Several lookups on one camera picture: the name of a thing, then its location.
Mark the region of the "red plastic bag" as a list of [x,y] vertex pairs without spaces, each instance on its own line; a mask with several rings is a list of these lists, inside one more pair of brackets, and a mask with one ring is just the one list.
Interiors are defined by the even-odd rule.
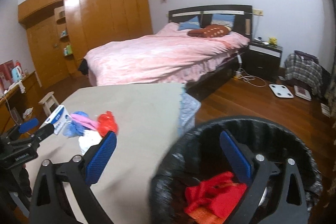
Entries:
[[118,125],[111,111],[106,111],[105,113],[99,115],[97,122],[97,131],[102,138],[110,131],[116,135],[118,134]]

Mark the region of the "dark headboard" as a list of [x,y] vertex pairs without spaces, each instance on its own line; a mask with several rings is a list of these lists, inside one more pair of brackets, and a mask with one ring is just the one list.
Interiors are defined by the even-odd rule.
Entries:
[[214,14],[234,15],[232,31],[252,39],[252,6],[251,5],[205,5],[170,10],[169,22],[181,23],[197,16],[202,28],[210,25]]

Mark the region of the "wooden wardrobe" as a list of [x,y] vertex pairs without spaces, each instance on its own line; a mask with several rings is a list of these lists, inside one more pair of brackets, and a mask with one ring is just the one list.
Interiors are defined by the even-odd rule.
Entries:
[[78,76],[89,50],[153,32],[148,0],[25,0],[18,22],[44,88]]

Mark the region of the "pink foam net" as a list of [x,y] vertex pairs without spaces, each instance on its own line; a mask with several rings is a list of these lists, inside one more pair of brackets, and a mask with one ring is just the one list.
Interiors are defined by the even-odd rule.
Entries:
[[82,126],[89,128],[90,130],[97,130],[99,123],[97,121],[93,121],[92,119],[79,115],[79,114],[70,114],[70,117],[76,123],[81,124]]

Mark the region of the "blue pillow left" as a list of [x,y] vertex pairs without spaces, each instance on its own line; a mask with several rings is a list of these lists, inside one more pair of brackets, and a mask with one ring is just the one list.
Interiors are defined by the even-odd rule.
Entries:
[[198,16],[195,16],[185,22],[179,23],[178,30],[198,30],[201,28]]

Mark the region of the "orange foam net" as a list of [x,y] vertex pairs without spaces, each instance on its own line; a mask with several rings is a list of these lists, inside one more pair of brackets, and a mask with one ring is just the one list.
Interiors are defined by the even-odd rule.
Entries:
[[198,224],[223,224],[225,219],[219,218],[204,207],[199,207],[188,215]]

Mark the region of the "blue plastic bag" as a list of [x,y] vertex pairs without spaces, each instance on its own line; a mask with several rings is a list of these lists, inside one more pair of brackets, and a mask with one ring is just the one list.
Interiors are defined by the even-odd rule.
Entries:
[[85,129],[86,128],[82,124],[76,121],[70,121],[66,123],[66,126],[63,130],[63,135],[69,138],[83,136]]

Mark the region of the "white plastic bag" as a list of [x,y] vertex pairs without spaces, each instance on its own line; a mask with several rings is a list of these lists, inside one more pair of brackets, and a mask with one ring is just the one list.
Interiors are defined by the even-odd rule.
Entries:
[[78,138],[81,154],[84,155],[90,147],[97,145],[102,140],[100,134],[95,130],[84,130],[83,136]]

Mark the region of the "black trash bin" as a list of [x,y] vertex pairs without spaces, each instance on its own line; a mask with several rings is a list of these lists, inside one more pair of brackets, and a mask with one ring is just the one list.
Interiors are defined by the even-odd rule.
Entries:
[[150,183],[150,222],[307,223],[322,190],[311,150],[289,129],[219,118],[164,155]]

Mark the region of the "white blue box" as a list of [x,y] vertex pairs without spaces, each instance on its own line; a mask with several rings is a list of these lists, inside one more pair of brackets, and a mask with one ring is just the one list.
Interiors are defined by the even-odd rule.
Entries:
[[54,126],[54,134],[58,135],[65,129],[66,124],[70,123],[70,121],[71,117],[66,107],[64,105],[59,105],[42,125],[52,124]]

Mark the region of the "red picture box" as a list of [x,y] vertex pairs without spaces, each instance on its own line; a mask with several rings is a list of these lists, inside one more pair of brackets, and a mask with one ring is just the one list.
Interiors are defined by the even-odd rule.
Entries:
[[7,90],[13,83],[12,69],[14,68],[13,60],[6,61],[1,64],[1,85],[4,90]]

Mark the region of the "black garment on bed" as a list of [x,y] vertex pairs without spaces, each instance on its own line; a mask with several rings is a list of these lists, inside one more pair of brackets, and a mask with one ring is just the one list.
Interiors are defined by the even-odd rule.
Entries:
[[82,59],[77,70],[84,76],[89,74],[89,67],[86,59]]

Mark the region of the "plaid bag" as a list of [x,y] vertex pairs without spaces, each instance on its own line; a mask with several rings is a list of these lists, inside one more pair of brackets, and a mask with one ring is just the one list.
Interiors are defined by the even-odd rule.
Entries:
[[298,80],[308,85],[314,96],[321,95],[322,67],[313,59],[291,53],[285,60],[285,79]]

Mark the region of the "red cloth bag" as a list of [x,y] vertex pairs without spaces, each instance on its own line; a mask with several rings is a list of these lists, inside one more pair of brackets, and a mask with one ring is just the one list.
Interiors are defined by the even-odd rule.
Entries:
[[232,172],[223,172],[185,190],[184,212],[204,207],[219,218],[227,219],[238,205],[248,186],[236,181]]

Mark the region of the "yellow toy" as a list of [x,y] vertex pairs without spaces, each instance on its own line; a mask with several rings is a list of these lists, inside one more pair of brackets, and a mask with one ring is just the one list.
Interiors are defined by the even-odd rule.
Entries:
[[269,38],[269,44],[272,45],[272,46],[276,46],[277,45],[277,39],[275,37]]

